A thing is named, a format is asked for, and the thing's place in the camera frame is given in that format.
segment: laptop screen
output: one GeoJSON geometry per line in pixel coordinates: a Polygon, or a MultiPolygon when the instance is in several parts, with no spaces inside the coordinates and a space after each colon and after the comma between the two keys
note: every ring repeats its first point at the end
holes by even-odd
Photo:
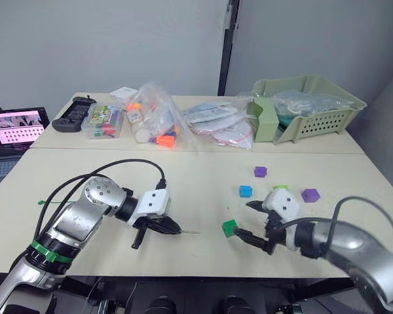
{"type": "Polygon", "coordinates": [[[23,154],[48,124],[43,108],[0,111],[0,156],[23,154]]]}

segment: green cube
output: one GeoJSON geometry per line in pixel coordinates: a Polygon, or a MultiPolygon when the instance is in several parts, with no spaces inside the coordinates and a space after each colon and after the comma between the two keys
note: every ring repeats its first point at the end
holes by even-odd
{"type": "Polygon", "coordinates": [[[225,222],[223,222],[222,228],[223,228],[224,235],[226,237],[232,237],[232,236],[234,236],[233,230],[235,228],[238,228],[237,222],[235,220],[225,221],[225,222]]]}

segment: blue cube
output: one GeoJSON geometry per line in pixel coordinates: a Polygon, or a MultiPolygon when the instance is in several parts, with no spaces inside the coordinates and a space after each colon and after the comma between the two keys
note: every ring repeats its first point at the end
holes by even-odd
{"type": "Polygon", "coordinates": [[[252,187],[249,185],[240,185],[238,193],[241,198],[250,198],[252,196],[252,187]]]}

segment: white paper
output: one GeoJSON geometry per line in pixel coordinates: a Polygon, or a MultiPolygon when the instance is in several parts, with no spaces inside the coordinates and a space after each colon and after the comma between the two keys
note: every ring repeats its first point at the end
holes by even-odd
{"type": "Polygon", "coordinates": [[[112,96],[114,96],[116,98],[121,98],[121,99],[125,100],[125,99],[131,97],[132,95],[134,95],[136,92],[137,92],[137,90],[124,86],[124,87],[118,88],[117,90],[114,90],[113,92],[110,92],[109,94],[111,94],[112,96]]]}

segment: purple cube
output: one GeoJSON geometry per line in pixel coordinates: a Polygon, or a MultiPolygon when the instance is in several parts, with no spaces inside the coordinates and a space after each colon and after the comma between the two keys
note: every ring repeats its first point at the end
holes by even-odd
{"type": "Polygon", "coordinates": [[[266,167],[255,167],[255,177],[265,178],[266,176],[267,176],[267,168],[266,167]]]}
{"type": "Polygon", "coordinates": [[[320,195],[315,188],[306,188],[301,193],[301,197],[303,197],[305,203],[314,203],[320,198],[320,195]]]}

